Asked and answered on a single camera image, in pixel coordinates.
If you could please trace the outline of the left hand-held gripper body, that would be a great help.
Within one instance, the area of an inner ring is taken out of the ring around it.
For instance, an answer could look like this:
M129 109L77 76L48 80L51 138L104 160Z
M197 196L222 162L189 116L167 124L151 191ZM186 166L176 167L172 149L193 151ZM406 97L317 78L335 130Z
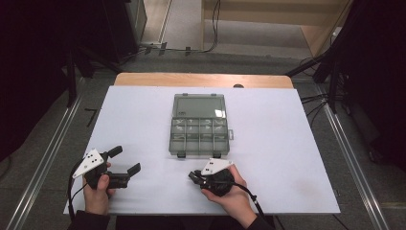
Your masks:
M84 176L87 184L96 189L98 181L103 174L109 176L109 189L126 188L129 181L128 173L112 173L107 169L107 160L110 157L107 151L98 152L96 149L91 149L87 152L80 161L77 168L74 170L72 177L74 179Z

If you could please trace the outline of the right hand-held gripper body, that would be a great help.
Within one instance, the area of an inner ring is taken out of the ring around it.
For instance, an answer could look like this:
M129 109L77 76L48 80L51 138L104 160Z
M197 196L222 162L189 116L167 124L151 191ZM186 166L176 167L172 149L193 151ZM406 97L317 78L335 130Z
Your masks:
M235 182L229 171L229 167L232 165L232 161L211 158L200 173L203 179L200 187L209 190L216 196L228 194Z

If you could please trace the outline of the grey translucent compartment box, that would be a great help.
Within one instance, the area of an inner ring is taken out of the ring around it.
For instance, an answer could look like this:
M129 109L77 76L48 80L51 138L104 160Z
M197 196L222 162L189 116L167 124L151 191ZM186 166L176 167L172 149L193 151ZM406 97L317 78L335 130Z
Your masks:
M176 94L169 133L169 152L178 158L221 158L230 151L225 97L222 94Z

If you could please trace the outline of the person's left hand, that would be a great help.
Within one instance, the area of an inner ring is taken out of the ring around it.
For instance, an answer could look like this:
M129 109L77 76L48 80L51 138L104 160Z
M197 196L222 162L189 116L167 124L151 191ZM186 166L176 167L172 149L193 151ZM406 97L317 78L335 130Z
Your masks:
M103 174L96 189L85 185L83 189L85 200L85 211L90 214L107 216L109 211L109 199L116 192L115 189L109 189L109 176Z

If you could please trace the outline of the person's right hand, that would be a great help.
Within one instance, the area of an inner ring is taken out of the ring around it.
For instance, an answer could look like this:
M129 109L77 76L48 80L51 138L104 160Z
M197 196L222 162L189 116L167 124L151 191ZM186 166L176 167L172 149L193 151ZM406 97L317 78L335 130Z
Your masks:
M220 205L223 210L244 229L247 229L258 217L251 207L247 193L238 186L234 186L231 191L224 196L214 195L207 189L202 189L201 193L209 201Z

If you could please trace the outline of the person's dark clothing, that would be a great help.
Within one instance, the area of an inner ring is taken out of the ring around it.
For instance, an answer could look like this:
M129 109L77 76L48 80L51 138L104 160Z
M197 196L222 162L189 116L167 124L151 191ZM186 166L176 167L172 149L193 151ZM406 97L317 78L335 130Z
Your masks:
M115 230L244 230L230 217L117 216Z

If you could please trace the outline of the white board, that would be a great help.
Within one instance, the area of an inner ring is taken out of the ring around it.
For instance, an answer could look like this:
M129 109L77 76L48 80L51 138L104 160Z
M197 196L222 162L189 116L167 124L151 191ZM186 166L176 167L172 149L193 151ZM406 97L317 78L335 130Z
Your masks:
M189 178L204 158L169 153L169 128L177 87L112 86L88 147L116 146L112 170L142 169L110 200L113 215L220 215ZM234 134L228 159L266 214L337 214L327 172L294 89L221 88Z

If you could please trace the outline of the black metal stand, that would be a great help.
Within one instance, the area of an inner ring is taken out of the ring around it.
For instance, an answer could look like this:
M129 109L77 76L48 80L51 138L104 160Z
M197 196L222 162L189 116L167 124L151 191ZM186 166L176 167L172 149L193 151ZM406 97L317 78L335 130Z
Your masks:
M68 81L68 107L72 107L74 101L78 98L76 70L84 78L92 78L95 74L95 67L91 61L96 61L103 67L111 70L116 74L122 73L122 69L108 61L107 59L97 55L95 52L83 46L73 46L68 49L66 54L66 77Z
M332 112L336 113L335 97L337 93L338 78L340 74L340 62L337 61L329 52L324 52L317 57L312 57L309 61L300 64L298 67L285 73L285 75L289 78L292 78L293 76L302 73L304 70L309 69L314 65L318 65L315 73L312 76L315 83L322 83L326 79L329 79L327 103Z

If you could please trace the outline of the wooden table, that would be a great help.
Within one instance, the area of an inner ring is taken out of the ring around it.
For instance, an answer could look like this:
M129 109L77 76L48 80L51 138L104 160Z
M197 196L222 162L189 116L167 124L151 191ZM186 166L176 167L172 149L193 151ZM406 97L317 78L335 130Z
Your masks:
M195 73L121 73L115 85L128 86L179 86L179 87L234 87L286 88L293 83L288 76L241 75L241 74L195 74Z

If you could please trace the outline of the black curtain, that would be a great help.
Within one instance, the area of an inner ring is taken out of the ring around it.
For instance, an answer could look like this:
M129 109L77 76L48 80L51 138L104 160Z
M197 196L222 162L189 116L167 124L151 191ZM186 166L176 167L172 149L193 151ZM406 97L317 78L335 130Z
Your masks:
M406 172L406 0L353 0L341 71L372 160Z
M68 89L62 67L91 0L0 0L0 161Z

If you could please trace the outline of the dark cabinet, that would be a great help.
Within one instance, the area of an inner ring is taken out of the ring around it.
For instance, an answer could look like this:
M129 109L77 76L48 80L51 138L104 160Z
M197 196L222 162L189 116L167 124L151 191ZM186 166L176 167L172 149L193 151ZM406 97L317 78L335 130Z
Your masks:
M112 41L110 56L123 62L134 56L147 23L144 0L102 0L106 13L108 34Z

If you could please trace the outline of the light wooden shelf unit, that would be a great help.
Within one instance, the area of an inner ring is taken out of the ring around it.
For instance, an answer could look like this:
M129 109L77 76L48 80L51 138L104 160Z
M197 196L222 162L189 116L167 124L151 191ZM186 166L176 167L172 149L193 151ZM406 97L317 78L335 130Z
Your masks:
M311 54L319 56L342 25L353 0L220 0L220 20L300 25Z

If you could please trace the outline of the aluminium floor rail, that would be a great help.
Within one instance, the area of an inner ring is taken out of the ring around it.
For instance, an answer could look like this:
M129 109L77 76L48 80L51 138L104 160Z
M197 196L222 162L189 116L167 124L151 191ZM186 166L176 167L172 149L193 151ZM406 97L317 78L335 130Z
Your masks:
M15 208L11 220L6 227L6 230L21 230L34 202L40 192L46 176L55 161L61 143L77 113L82 100L83 90L85 89L87 80L80 78L77 85L77 97L73 100L72 105L65 109L65 112L57 126L57 129L46 148L39 165L36 167L34 175L21 196L17 207Z
M325 90L319 85L315 90L308 121L341 210L333 217L343 230L391 230L342 122L327 104Z

